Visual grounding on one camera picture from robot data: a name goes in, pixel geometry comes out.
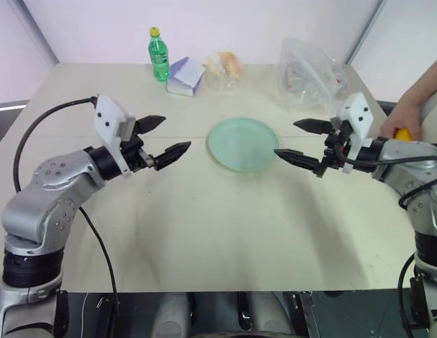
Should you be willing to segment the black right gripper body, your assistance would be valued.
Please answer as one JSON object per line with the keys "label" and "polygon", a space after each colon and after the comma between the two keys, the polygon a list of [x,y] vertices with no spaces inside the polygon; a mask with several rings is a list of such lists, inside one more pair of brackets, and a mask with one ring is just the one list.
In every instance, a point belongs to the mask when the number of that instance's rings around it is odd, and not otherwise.
{"label": "black right gripper body", "polygon": [[330,121],[325,121],[322,128],[323,133],[327,134],[326,149],[322,158],[322,170],[342,168],[345,165],[344,149],[350,140],[350,135],[353,133],[352,126],[347,120],[337,127],[332,126]]}

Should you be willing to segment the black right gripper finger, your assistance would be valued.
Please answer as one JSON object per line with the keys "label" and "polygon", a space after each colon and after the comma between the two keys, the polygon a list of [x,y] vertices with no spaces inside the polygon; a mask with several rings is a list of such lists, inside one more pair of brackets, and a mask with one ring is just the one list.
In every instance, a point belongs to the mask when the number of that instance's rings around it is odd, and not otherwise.
{"label": "black right gripper finger", "polygon": [[313,133],[313,134],[332,133],[332,124],[330,121],[327,120],[305,118],[295,121],[293,125],[308,133]]}
{"label": "black right gripper finger", "polygon": [[306,156],[300,151],[292,149],[275,149],[274,153],[285,162],[313,172],[317,177],[322,178],[325,168],[317,158]]}

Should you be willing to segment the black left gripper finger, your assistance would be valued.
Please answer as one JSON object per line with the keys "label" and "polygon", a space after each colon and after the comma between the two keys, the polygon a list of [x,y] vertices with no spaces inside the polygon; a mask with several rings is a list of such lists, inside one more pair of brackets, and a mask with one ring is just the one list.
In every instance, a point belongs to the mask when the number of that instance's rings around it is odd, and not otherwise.
{"label": "black left gripper finger", "polygon": [[165,120],[166,117],[161,115],[148,115],[140,118],[135,121],[135,134],[146,134],[156,129]]}
{"label": "black left gripper finger", "polygon": [[176,162],[189,149],[190,145],[191,142],[179,142],[168,147],[162,154],[154,157],[153,168],[159,171]]}

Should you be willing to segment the person's bare hand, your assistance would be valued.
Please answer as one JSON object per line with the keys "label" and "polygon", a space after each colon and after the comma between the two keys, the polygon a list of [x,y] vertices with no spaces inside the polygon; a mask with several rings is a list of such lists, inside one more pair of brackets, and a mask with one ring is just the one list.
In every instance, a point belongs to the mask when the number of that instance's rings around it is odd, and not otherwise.
{"label": "person's bare hand", "polygon": [[413,141],[420,141],[421,108],[422,102],[417,98],[403,95],[380,126],[380,135],[385,138],[394,138],[397,131],[406,129]]}

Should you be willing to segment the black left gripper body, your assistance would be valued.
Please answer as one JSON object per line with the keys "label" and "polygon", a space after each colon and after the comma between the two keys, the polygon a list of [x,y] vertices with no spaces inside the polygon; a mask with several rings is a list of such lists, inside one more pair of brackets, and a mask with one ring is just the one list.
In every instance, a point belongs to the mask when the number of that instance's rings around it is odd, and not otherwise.
{"label": "black left gripper body", "polygon": [[133,173],[154,166],[154,157],[147,154],[143,146],[144,142],[140,139],[139,134],[135,134],[134,124],[129,140],[121,142],[121,154]]}

